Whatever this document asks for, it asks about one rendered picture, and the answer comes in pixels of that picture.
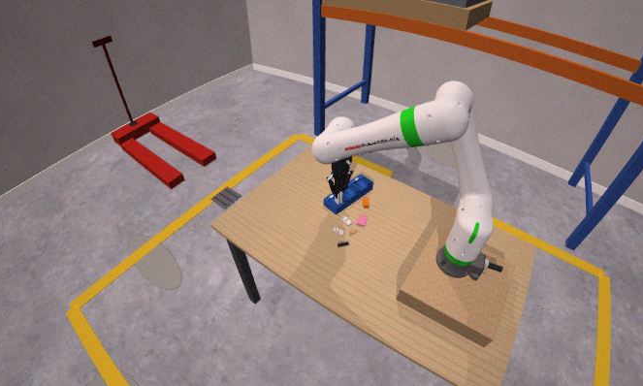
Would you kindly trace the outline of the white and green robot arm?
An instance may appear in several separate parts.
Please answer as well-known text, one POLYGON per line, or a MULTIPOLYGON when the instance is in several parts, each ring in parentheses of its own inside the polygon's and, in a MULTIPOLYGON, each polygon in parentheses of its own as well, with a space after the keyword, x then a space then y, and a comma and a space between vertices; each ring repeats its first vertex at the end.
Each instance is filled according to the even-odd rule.
POLYGON ((356 127, 337 117, 312 143, 313 157, 322 164, 351 165, 352 156, 395 148, 450 142, 460 188, 455 224, 436 254, 449 276, 477 280, 487 268, 502 272, 480 253, 494 230, 494 198, 487 179, 476 126, 471 90, 460 81, 443 84, 434 101, 356 127), (354 128, 355 127, 355 128, 354 128), (350 129, 351 128, 351 129, 350 129), (332 134, 333 133, 333 134, 332 134))

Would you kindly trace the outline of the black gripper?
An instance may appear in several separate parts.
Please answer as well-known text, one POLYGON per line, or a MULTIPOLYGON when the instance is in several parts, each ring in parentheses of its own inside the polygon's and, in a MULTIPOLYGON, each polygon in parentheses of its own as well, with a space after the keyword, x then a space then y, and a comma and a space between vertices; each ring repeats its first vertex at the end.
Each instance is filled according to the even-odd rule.
POLYGON ((335 202, 338 205, 342 203, 344 189, 347 189, 352 174, 353 171, 349 168, 349 165, 338 167, 332 164, 331 176, 327 177, 326 180, 329 182, 331 191, 335 194, 335 202), (333 183, 333 178, 335 179, 335 184, 333 183))

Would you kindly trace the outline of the blue three-compartment bin rack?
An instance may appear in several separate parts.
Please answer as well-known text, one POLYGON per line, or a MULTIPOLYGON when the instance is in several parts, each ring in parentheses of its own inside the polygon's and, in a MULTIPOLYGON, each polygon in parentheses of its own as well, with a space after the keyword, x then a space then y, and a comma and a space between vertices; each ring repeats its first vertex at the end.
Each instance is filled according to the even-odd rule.
POLYGON ((324 199, 324 206, 335 215, 352 205, 373 189, 373 181, 362 174, 349 181, 347 189, 344 189, 342 203, 335 202, 335 194, 332 193, 324 199))

